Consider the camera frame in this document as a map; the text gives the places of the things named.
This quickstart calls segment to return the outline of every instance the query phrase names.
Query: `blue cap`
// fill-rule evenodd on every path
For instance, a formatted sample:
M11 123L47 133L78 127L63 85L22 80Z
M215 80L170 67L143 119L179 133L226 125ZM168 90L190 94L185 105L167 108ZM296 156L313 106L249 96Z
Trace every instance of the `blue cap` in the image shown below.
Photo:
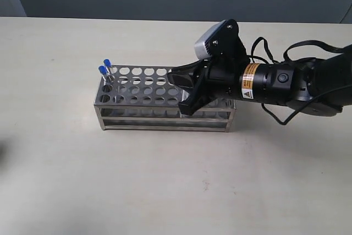
M106 70L106 67L103 66L103 65L99 66L98 69L99 69L99 72L100 72L101 74L107 74L107 73L108 73L108 71Z
M110 67L111 66L111 62L110 62L109 59L105 59L104 60L104 64L105 64L106 67Z

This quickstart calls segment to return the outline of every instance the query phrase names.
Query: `test tube rack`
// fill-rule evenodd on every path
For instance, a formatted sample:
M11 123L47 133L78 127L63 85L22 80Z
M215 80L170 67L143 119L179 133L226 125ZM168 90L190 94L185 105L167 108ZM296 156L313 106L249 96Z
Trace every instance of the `test tube rack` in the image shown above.
M177 106L188 93L170 84L172 67L111 65L113 80L101 78L94 108L105 129L188 130L229 132L235 102L217 99L192 116Z

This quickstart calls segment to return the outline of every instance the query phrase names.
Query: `table surface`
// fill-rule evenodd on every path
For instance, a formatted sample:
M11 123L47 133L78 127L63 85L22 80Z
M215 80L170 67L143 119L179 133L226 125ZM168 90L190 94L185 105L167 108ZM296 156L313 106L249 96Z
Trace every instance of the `table surface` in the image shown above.
M238 102L230 133L100 129L103 59L187 64L211 25L0 18L0 234L348 234L352 107L283 127ZM247 51L263 36L277 59L352 43L352 25L239 25Z

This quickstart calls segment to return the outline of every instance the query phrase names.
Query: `warning label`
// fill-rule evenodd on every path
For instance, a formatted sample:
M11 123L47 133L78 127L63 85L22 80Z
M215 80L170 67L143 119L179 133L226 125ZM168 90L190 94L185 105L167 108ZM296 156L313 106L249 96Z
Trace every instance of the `warning label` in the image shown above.
M242 97L244 99L254 99L252 90L253 79L259 65L259 63L250 63L244 70L241 86Z

